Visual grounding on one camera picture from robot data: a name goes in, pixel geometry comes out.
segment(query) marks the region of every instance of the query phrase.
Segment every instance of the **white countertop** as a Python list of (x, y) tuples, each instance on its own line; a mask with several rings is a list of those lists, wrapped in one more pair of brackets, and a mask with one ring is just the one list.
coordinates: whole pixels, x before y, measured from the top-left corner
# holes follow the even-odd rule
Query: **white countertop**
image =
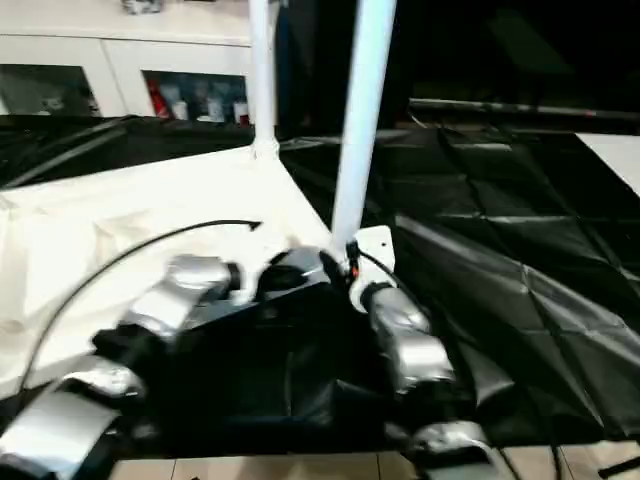
[[(272, 3), (272, 18), (278, 4)], [(166, 0), (160, 13), (129, 15), (120, 0), (0, 0), (0, 35), (250, 46), (248, 0)]]

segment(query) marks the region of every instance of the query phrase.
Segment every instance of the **black plastic sheet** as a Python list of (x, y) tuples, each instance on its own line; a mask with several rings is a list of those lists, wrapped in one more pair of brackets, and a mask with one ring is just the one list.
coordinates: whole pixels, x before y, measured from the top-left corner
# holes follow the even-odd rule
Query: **black plastic sheet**
[[(328, 221), (339, 151), (319, 140), (281, 158)], [(563, 443), (640, 433), (640, 201), (577, 137), (399, 134), (368, 188), (496, 443), (548, 443), (541, 415)]]
[[(246, 131), (149, 119), (122, 119), (80, 138), (79, 131), (99, 122), (4, 122), (5, 185), (67, 151), (56, 132), (71, 137), (66, 145), (72, 149), (123, 130), (27, 183), (252, 139)], [(285, 166), (328, 224), (339, 150), (339, 138), (281, 145)], [(551, 429), (561, 443), (639, 436), (640, 201), (577, 137), (435, 130), (381, 136), (364, 224), (391, 226), (396, 271), (436, 312), (475, 395), (475, 417), (496, 444), (547, 444)], [(376, 370), (368, 367), (375, 354), (359, 341), (364, 330), (345, 328), (344, 305), (320, 303), (324, 308), (305, 321), (305, 303), (283, 306), (289, 313), (272, 330), (245, 319), (232, 328), (239, 343), (221, 341), (215, 329), (190, 339), (192, 348), (180, 359), (182, 383), (175, 385), (181, 396), (169, 405), (180, 406), (183, 421), (165, 426), (181, 441), (164, 444), (162, 452), (389, 448)], [(300, 367), (295, 411), (283, 410), (281, 402), (278, 365), (287, 361)], [(275, 370), (253, 376), (256, 364)], [(234, 368), (239, 376), (231, 375)], [(233, 378), (241, 381), (228, 383)], [(265, 392), (264, 403), (232, 401), (254, 388)], [(233, 414), (228, 424), (220, 422), (225, 409)], [(232, 438), (231, 431), (242, 434)], [(221, 443), (225, 436), (230, 443)]]

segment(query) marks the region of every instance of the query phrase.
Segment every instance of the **black cable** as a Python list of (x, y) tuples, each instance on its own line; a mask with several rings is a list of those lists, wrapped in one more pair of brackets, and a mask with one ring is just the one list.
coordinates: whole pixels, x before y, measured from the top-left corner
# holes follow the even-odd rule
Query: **black cable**
[(60, 304), (60, 306), (56, 309), (56, 311), (51, 315), (47, 323), (45, 324), (42, 332), (40, 332), (40, 336), (36, 341), (35, 346), (31, 351), (31, 355), (29, 356), (29, 361), (27, 362), (27, 366), (25, 367), (22, 377), (20, 379), (20, 383), (18, 385), (18, 390), (16, 392), (16, 400), (15, 400), (15, 409), (13, 415), (9, 418), (15, 419), (15, 417), (20, 413), (22, 408), (24, 407), (23, 399), (25, 398), (25, 392), (27, 388), (27, 382), (29, 381), (29, 377), (31, 376), (31, 371), (33, 370), (33, 366), (38, 359), (38, 354), (40, 353), (40, 349), (44, 344), (45, 340), (51, 330), (55, 326), (57, 320), (60, 316), (65, 312), (65, 310), (73, 303), (73, 301), (82, 293), (87, 287), (89, 287), (96, 279), (98, 279), (103, 273), (110, 270), (112, 267), (116, 266), (126, 258), (131, 255), (137, 253), (138, 251), (153, 245), (155, 243), (161, 242), (162, 240), (166, 240), (167, 238), (174, 237), (176, 235), (180, 235), (181, 233), (185, 233), (191, 230), (197, 230), (200, 228), (206, 227), (214, 227), (218, 225), (248, 225), (251, 227), (251, 230), (255, 230), (261, 225), (262, 222), (251, 221), (251, 220), (210, 220), (208, 222), (200, 222), (194, 223), (192, 225), (188, 225), (186, 227), (178, 228), (175, 230), (171, 230), (169, 232), (163, 233), (162, 235), (158, 235), (156, 237), (150, 238), (149, 240), (145, 240), (142, 243), (134, 245), (133, 247), (125, 250), (120, 253), (116, 257), (112, 258), (109, 262), (105, 263), (102, 267), (100, 267), (97, 271), (87, 277), (82, 283), (80, 283)]
[[(407, 287), (407, 285), (398, 278), (398, 276), (393, 273), (391, 271), (390, 268), (388, 268), (384, 263), (382, 263), (380, 260), (378, 260), (377, 258), (375, 258), (374, 256), (368, 254), (367, 252), (363, 252), (362, 250), (360, 250), (359, 247), (358, 248), (358, 253), (366, 258), (367, 260), (369, 260), (371, 263), (373, 263), (376, 267), (378, 267), (380, 270), (382, 270), (384, 273), (386, 273), (387, 275), (389, 275), (389, 277), (391, 277), (391, 279), (393, 279), (394, 282), (396, 282), (396, 284), (398, 285), (398, 288), (400, 290), (402, 290), (402, 292), (409, 297), (409, 300), (411, 300), (416, 307), (418, 307), (420, 310), (422, 310), (422, 313), (425, 314), (425, 316), (428, 318), (429, 315), (426, 314), (426, 312), (424, 312), (422, 305), (420, 304), (420, 302), (418, 301), (418, 299), (416, 298), (416, 296), (411, 292), (411, 290), (409, 290), (409, 287)], [(456, 338), (459, 341), (462, 341), (468, 345), (470, 345), (472, 348), (475, 348), (476, 350), (478, 350), (479, 352), (487, 355), (489, 358), (492, 358), (493, 356), (486, 351), (486, 349), (483, 349), (480, 347), (480, 345), (478, 345), (477, 343), (473, 342), (472, 340), (460, 335), (457, 332), (453, 332), (456, 335)], [(526, 398), (529, 400), (529, 403), (531, 404), (534, 413), (536, 415), (536, 417), (538, 417), (538, 419), (542, 422), (543, 428), (545, 430), (545, 433), (547, 435), (547, 440), (549, 441), (549, 451), (551, 452), (551, 456), (553, 458), (553, 468), (555, 470), (555, 480), (563, 480), (564, 477), (564, 470), (562, 469), (562, 461), (560, 459), (560, 452), (559, 452), (559, 445), (558, 445), (558, 441), (555, 437), (555, 434), (553, 433), (553, 425), (550, 422), (550, 419), (547, 415), (544, 414), (544, 412), (542, 412), (542, 410), (540, 409), (539, 405), (537, 404), (537, 402), (534, 400), (533, 395), (531, 394), (531, 392), (527, 389), (527, 387), (520, 385), (520, 384), (516, 384), (518, 385), (520, 388), (523, 389)], [(501, 456), (503, 456), (503, 459), (506, 457), (506, 454), (504, 454), (504, 452), (501, 452), (500, 449), (498, 450), (501, 454)], [(517, 470), (515, 469), (515, 466), (509, 461), (507, 463), (507, 467), (509, 468), (509, 470), (511, 470), (511, 473), (513, 473), (513, 476), (516, 480), (521, 480), (520, 479), (520, 475), (518, 474)]]
[(507, 453), (501, 448), (498, 448), (496, 450), (498, 450), (498, 454), (500, 455), (500, 457), (502, 457), (502, 461), (505, 463), (505, 465), (511, 472), (511, 475), (513, 476), (513, 480), (522, 480), (522, 476), (520, 475), (520, 473), (518, 472), (518, 469), (509, 458), (509, 455), (507, 455)]

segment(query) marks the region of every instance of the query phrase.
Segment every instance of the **bottle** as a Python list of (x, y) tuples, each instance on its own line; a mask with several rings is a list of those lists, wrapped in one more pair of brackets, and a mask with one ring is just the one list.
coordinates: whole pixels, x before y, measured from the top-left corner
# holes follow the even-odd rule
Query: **bottle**
[(220, 97), (209, 98), (207, 101), (207, 110), (209, 111), (209, 117), (214, 123), (224, 123), (224, 104)]
[(167, 102), (164, 101), (160, 91), (158, 90), (158, 83), (155, 80), (148, 81), (149, 95), (151, 96), (151, 104), (153, 105), (153, 111), (156, 117), (170, 118), (169, 109), (167, 108)]
[(187, 102), (184, 100), (178, 100), (171, 105), (171, 111), (173, 116), (178, 120), (189, 120), (189, 112), (187, 110)]
[(249, 105), (244, 100), (239, 100), (233, 104), (233, 115), (238, 125), (249, 125)]

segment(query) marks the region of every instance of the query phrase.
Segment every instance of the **white platform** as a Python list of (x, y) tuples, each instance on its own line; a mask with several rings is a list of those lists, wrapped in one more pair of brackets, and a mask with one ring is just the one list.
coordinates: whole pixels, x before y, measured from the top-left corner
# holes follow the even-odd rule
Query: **white platform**
[[(277, 3), (273, 3), (274, 17), (276, 11)], [(243, 47), (251, 41), (247, 0), (167, 0), (164, 11), (148, 15), (128, 15), (120, 0), (0, 0), (0, 35)]]
[[(66, 293), (118, 252), (189, 224), (260, 220), (190, 232), (114, 269), (80, 297), (45, 345), (32, 384), (65, 372), (97, 329), (120, 318), (177, 253), (240, 263), (247, 278), (295, 245), (328, 246), (329, 232), (277, 159), (251, 147), (60, 180), (0, 194), (0, 398), (15, 391), (26, 353)], [(251, 294), (252, 285), (244, 292)]]

